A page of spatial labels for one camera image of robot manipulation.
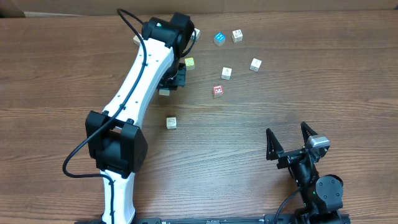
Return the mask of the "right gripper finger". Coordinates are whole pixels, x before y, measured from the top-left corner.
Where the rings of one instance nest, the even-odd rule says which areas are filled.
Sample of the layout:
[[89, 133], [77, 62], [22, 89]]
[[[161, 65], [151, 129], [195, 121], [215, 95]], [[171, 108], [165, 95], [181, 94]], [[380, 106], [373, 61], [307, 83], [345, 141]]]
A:
[[266, 129], [266, 138], [267, 138], [267, 151], [266, 151], [266, 159], [269, 161], [273, 161], [279, 158], [279, 154], [284, 152], [283, 147], [280, 145], [274, 133], [270, 128]]
[[303, 121], [300, 125], [305, 146], [316, 145], [318, 134], [306, 122]]

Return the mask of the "blue X block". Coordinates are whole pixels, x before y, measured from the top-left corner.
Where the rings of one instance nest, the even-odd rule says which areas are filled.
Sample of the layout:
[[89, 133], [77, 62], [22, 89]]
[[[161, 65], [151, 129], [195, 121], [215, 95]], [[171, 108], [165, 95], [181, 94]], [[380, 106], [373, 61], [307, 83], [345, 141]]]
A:
[[170, 95], [170, 90], [168, 90], [168, 89], [160, 89], [159, 90], [159, 95], [161, 95], [161, 96], [169, 96]]

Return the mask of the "plain wooden block front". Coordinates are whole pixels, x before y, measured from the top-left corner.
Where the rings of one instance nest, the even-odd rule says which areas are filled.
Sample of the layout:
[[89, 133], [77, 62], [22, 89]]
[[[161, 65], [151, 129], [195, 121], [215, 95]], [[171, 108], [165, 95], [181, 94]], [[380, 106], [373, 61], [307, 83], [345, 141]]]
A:
[[177, 128], [176, 117], [168, 117], [166, 119], [166, 127], [167, 127], [167, 129], [176, 129]]

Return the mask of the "wooden letter A block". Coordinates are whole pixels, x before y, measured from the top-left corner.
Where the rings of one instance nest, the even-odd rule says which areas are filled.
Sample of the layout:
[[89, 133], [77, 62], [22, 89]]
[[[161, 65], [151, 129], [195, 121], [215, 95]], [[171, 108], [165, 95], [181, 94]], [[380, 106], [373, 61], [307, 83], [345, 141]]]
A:
[[230, 80], [232, 69], [228, 67], [223, 67], [221, 72], [221, 79]]

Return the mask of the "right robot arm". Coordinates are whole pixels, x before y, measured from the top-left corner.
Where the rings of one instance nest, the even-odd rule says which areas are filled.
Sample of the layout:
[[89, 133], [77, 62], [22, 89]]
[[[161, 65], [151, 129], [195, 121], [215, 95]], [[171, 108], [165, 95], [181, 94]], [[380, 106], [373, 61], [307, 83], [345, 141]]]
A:
[[[277, 161], [277, 168], [287, 168], [295, 181], [297, 190], [289, 195], [274, 215], [265, 215], [265, 223], [350, 223], [349, 215], [342, 215], [343, 181], [337, 175], [319, 176], [315, 164], [326, 155], [330, 140], [316, 133], [307, 123], [300, 124], [303, 146], [300, 149], [285, 152], [271, 129], [266, 130], [268, 161]], [[303, 207], [293, 214], [283, 215], [282, 209], [287, 202], [301, 195]]]

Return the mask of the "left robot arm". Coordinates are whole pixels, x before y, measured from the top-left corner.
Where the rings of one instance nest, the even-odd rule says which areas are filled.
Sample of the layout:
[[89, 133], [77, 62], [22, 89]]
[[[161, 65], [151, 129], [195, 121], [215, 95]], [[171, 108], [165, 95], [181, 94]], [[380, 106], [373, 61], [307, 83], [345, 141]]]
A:
[[100, 223], [133, 223], [134, 175], [142, 167], [148, 143], [142, 133], [147, 107], [158, 90], [185, 85], [187, 66], [180, 62], [192, 49], [195, 26], [190, 16], [144, 22], [136, 59], [114, 98], [86, 121], [89, 155], [104, 182], [105, 209]]

